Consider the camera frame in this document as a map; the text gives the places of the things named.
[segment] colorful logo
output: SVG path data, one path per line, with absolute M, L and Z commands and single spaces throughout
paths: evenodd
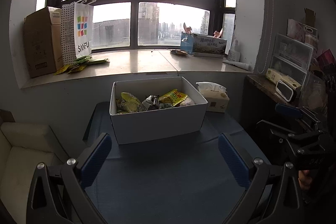
M 78 37 L 82 37 L 86 35 L 86 28 L 87 28 L 87 17 L 77 17 L 77 30 L 78 30 Z

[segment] window sill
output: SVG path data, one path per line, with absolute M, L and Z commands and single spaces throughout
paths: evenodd
M 177 74 L 179 71 L 223 71 L 242 72 L 246 70 L 225 64 L 221 58 L 177 56 L 170 50 L 125 50 L 101 52 L 92 54 L 93 59 L 108 58 L 110 62 L 92 65 L 84 70 L 72 74 L 43 75 L 29 79 L 22 87 L 60 82 L 65 80 L 81 79 L 94 76 L 122 75 L 131 73 L 167 73 Z

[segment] tissue box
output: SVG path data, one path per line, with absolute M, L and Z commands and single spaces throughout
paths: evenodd
M 226 88 L 212 82 L 197 82 L 198 91 L 208 101 L 207 111 L 225 112 L 229 97 Z
M 226 40 L 204 34 L 186 34 L 182 32 L 180 48 L 194 56 L 223 58 L 226 49 Z

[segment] white bottle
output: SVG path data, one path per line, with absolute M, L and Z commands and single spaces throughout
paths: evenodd
M 240 59 L 240 52 L 238 52 L 238 40 L 235 39 L 231 45 L 229 54 L 227 55 L 227 60 L 233 62 L 239 62 L 239 59 Z

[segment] open box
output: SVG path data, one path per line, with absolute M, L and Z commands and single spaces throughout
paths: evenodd
M 177 89 L 187 94 L 193 106 L 117 114 L 116 99 L 129 92 L 141 102 L 149 95 L 164 95 Z M 207 100 L 183 77 L 114 82 L 110 117 L 118 144 L 150 141 L 199 131 L 208 106 Z

